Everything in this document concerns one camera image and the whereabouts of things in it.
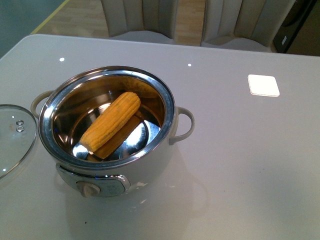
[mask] dining table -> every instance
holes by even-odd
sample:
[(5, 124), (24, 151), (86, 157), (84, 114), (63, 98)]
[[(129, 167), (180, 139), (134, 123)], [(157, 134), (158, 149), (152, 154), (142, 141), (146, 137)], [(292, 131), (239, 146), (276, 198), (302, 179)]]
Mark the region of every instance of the dining table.
[[(37, 134), (0, 178), (0, 239), (320, 239), (320, 57), (32, 34), (0, 59), (0, 105), (29, 111), (41, 93), (108, 66), (160, 78), (193, 114), (193, 133), (160, 176), (112, 197), (66, 184)], [(178, 121), (183, 134), (190, 119)], [(4, 162), (17, 144), (1, 135)]]

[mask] wooden floor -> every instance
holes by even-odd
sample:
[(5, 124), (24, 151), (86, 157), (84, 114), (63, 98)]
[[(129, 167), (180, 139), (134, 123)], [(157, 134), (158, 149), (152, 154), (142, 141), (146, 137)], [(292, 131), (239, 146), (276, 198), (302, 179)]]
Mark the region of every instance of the wooden floor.
[[(205, 0), (179, 0), (175, 42), (199, 46)], [(108, 28), (100, 0), (69, 0), (38, 34), (108, 38)]]

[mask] pot handle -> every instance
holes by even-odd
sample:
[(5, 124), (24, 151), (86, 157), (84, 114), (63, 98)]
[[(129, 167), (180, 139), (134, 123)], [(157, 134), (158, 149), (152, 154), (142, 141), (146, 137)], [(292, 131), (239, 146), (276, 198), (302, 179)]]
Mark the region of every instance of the pot handle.
[(44, 93), (41, 93), (39, 96), (37, 96), (33, 102), (31, 103), (31, 113), (37, 118), (39, 119), (39, 114), (36, 111), (36, 108), (38, 106), (38, 104), (45, 98), (49, 97), (54, 91), (45, 91)]
[(183, 107), (177, 106), (176, 107), (176, 111), (177, 111), (178, 115), (184, 114), (184, 115), (186, 115), (187, 117), (190, 118), (191, 127), (190, 127), (189, 131), (187, 131), (185, 134), (182, 134), (182, 135), (179, 135), (179, 136), (170, 137), (169, 138), (169, 144), (170, 145), (173, 145), (176, 142), (179, 142), (179, 141), (182, 141), (182, 140), (186, 139), (187, 137), (189, 137), (192, 134), (192, 132), (195, 129), (195, 117), (189, 110), (187, 110), (187, 109), (185, 109)]

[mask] white square coaster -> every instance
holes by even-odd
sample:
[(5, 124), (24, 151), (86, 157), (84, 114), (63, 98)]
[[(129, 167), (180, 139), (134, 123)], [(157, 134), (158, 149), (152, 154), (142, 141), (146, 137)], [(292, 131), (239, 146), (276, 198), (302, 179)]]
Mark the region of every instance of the white square coaster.
[(274, 76), (248, 75), (252, 95), (279, 97), (280, 92)]

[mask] pot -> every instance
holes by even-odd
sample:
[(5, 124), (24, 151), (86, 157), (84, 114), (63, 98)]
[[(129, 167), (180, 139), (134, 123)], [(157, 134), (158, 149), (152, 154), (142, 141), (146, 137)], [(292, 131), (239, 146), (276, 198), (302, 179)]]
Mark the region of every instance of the pot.
[[(105, 159), (79, 144), (82, 134), (122, 93), (134, 92), (141, 101), (140, 124)], [(40, 114), (37, 105), (45, 101)], [(108, 66), (80, 73), (54, 91), (39, 95), (31, 105), (38, 134), (56, 162), (61, 178), (82, 196), (113, 197), (146, 186), (168, 165), (174, 144), (191, 135), (193, 114), (175, 106), (167, 85), (155, 75), (133, 67)], [(191, 120), (190, 129), (176, 135), (178, 116)]]

